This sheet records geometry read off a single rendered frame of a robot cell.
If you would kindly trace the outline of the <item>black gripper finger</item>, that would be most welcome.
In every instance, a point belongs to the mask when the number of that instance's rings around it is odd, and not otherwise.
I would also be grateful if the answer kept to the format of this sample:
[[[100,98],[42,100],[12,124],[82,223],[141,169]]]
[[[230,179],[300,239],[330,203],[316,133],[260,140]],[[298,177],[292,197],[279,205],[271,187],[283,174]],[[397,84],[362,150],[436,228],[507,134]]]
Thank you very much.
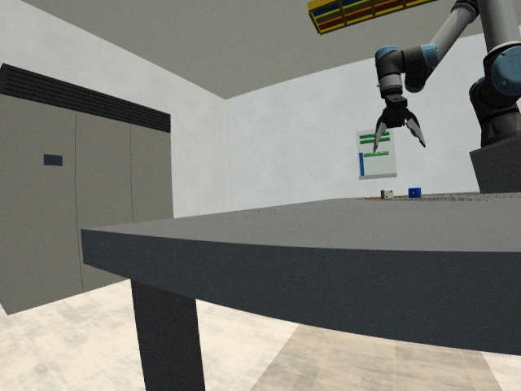
[[[414,137],[418,137],[419,142],[424,147],[426,147],[425,140],[424,140],[424,137],[422,135],[422,131],[421,131],[420,125],[418,123],[417,117],[412,112],[410,112],[409,109],[406,109],[406,111],[408,113],[408,115],[406,117],[407,122],[405,123],[407,128],[410,129],[411,134]]]
[[[376,149],[378,147],[378,142],[381,139],[382,133],[384,133],[387,129],[385,122],[386,122],[386,120],[384,118],[384,112],[383,112],[376,124],[376,131],[375,131],[375,136],[374,136],[374,152],[376,151]]]

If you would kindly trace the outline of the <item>blue die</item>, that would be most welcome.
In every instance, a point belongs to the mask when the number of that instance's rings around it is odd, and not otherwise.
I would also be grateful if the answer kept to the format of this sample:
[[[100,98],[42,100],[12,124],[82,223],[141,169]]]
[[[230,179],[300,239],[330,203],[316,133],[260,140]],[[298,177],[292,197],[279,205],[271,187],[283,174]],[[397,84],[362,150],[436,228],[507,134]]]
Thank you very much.
[[[419,198],[421,197],[421,188],[409,188],[409,198]]]

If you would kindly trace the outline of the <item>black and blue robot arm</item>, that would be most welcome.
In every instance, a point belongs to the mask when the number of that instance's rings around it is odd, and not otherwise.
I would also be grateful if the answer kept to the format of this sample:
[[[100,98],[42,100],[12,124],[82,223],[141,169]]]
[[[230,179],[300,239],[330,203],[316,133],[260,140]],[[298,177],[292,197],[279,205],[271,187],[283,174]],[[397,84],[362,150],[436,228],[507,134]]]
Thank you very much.
[[[481,127],[480,146],[486,147],[521,134],[516,103],[521,97],[521,36],[513,0],[457,0],[429,44],[402,51],[383,46],[374,57],[380,93],[403,88],[401,73],[405,73],[405,88],[418,93],[478,15],[488,54],[483,60],[485,76],[471,86],[469,96]]]

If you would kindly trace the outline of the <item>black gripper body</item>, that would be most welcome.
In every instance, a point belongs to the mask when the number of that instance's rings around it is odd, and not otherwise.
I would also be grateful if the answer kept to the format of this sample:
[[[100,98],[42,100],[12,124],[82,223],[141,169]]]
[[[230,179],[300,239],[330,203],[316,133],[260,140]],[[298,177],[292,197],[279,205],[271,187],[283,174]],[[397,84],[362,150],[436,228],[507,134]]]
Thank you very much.
[[[383,90],[381,92],[381,98],[384,99],[385,96],[391,95],[391,94],[400,94],[400,95],[402,95],[403,94],[403,90],[400,87],[388,88],[388,89]],[[406,109],[407,108],[391,109],[388,105],[387,105],[387,107],[385,109],[383,109],[384,118],[386,120],[385,125],[387,126],[387,129],[396,128],[396,127],[402,127],[402,125],[405,126],[405,118],[408,115]]]

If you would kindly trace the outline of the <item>white die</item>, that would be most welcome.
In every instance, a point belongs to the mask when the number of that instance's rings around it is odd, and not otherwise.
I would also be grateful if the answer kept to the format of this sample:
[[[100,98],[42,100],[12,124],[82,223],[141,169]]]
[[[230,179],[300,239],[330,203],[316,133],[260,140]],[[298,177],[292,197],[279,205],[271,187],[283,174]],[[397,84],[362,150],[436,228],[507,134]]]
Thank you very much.
[[[381,190],[381,199],[393,199],[393,189]]]

